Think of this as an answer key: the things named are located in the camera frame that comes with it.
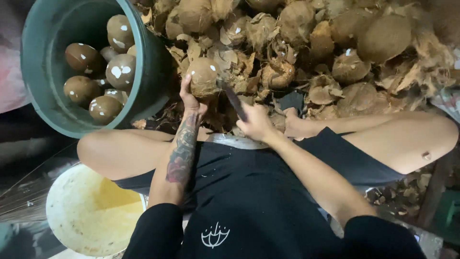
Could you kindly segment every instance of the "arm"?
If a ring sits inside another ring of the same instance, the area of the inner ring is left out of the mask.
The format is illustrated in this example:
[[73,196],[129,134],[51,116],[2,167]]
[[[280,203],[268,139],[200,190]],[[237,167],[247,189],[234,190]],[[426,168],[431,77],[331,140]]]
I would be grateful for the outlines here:
[[277,131],[262,106],[243,104],[248,122],[237,125],[249,137],[273,148],[292,169],[316,202],[342,227],[353,217],[375,216],[374,209],[338,172]]
[[147,208],[160,203],[182,203],[195,156],[198,128],[207,110],[207,105],[199,103],[190,93],[190,80],[187,75],[182,81],[180,96],[184,101],[184,116],[171,146],[165,150],[155,170]]

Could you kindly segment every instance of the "pile of coconut husks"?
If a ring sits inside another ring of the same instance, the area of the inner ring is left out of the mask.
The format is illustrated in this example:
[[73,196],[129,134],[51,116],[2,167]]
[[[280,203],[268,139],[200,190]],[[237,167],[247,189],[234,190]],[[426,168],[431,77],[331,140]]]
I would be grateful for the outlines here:
[[[242,101],[266,105],[281,131],[276,100],[292,91],[305,96],[301,116],[319,120],[426,109],[426,98],[455,83],[453,48],[407,0],[133,1],[177,74],[192,74],[192,94],[210,101],[204,124],[215,132],[242,134],[218,78]],[[175,102],[157,128],[180,121]]]

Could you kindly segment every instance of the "black shirt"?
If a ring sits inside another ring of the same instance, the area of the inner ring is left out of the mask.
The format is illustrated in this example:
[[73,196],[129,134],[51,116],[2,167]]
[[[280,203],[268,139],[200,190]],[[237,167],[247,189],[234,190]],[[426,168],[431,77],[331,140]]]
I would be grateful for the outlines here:
[[216,192],[190,217],[173,204],[145,211],[123,258],[424,258],[414,236],[383,219],[348,221],[338,238],[315,205],[270,177],[245,177]]

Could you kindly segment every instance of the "white bucket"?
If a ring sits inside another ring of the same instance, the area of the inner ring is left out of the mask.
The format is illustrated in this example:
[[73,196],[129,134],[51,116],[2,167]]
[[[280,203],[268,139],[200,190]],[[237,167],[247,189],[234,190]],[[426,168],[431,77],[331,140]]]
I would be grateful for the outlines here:
[[126,249],[145,208],[143,195],[119,188],[84,164],[61,174],[46,199],[46,217],[54,235],[87,256],[109,256]]

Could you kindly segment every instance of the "tattoo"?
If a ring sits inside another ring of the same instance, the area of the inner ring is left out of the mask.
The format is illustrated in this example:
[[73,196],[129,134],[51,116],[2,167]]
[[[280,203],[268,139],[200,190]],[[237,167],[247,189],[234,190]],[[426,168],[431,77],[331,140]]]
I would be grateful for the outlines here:
[[178,182],[186,185],[193,164],[195,155],[196,136],[197,136],[197,114],[192,113],[180,126],[177,132],[177,147],[169,157],[169,163],[166,171],[166,180],[168,182]]

